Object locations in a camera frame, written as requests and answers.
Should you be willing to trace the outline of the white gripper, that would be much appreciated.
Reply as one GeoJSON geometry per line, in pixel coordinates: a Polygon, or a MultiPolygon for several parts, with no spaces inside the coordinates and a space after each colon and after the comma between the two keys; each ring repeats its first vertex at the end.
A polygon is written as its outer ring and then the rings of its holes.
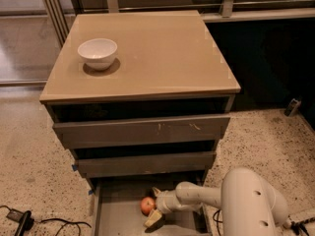
{"type": "Polygon", "coordinates": [[[150,211],[144,223],[147,228],[154,226],[162,219],[162,214],[175,212],[182,209],[182,204],[178,200],[175,191],[161,191],[157,187],[152,187],[156,197],[156,208],[150,211]]]}

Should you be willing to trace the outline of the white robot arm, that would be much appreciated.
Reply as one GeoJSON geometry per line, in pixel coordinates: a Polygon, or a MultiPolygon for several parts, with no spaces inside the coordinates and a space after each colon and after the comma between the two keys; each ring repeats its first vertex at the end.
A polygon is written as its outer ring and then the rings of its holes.
{"type": "Polygon", "coordinates": [[[147,228],[154,227],[165,214],[196,211],[202,205],[221,211],[223,236],[277,236],[276,228],[288,220],[284,195],[244,167],[228,171],[219,188],[181,182],[172,191],[154,192],[156,207],[144,223],[147,228]]]}

